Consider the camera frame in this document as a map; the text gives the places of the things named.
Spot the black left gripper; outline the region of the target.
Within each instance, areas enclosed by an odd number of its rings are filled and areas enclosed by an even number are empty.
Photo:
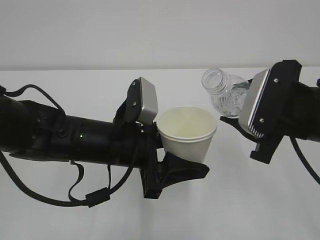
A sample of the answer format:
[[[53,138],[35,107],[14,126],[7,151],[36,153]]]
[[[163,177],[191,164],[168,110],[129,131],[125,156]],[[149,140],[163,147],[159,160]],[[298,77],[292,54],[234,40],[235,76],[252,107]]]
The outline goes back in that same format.
[[[207,165],[180,158],[168,151],[163,160],[158,161],[157,149],[162,148],[155,122],[144,125],[128,123],[118,129],[109,149],[109,165],[126,167],[127,170],[109,193],[118,191],[134,168],[139,170],[143,197],[146,199],[158,199],[164,188],[204,179],[209,173]]]

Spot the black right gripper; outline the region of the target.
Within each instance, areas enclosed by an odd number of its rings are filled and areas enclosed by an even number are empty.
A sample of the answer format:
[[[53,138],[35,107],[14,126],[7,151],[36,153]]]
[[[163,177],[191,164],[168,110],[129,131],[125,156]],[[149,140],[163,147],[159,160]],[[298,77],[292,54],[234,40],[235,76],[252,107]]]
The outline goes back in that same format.
[[[220,121],[232,126],[246,139],[257,143],[250,158],[269,164],[284,136],[320,141],[320,88],[294,83],[275,119],[272,130],[259,140],[243,130],[237,118],[219,117]]]

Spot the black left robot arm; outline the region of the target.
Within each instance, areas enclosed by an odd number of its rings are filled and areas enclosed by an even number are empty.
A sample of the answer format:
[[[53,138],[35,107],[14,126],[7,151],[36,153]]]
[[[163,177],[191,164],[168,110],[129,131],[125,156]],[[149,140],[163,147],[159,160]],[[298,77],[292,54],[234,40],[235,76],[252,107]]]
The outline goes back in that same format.
[[[52,106],[31,100],[17,100],[30,86],[16,91],[0,89],[0,151],[11,157],[39,161],[69,162],[84,176],[84,162],[123,166],[126,172],[115,185],[109,184],[86,195],[84,200],[72,196],[68,201],[55,200],[29,189],[17,176],[4,156],[0,163],[11,180],[26,195],[60,207],[93,207],[106,202],[127,181],[133,169],[139,169],[143,196],[159,198],[168,186],[203,179],[209,167],[188,161],[171,152],[158,161],[157,150],[163,147],[154,118],[158,112],[155,89],[151,97],[143,95],[143,86],[135,80],[118,108],[112,122],[69,116],[53,102]]]

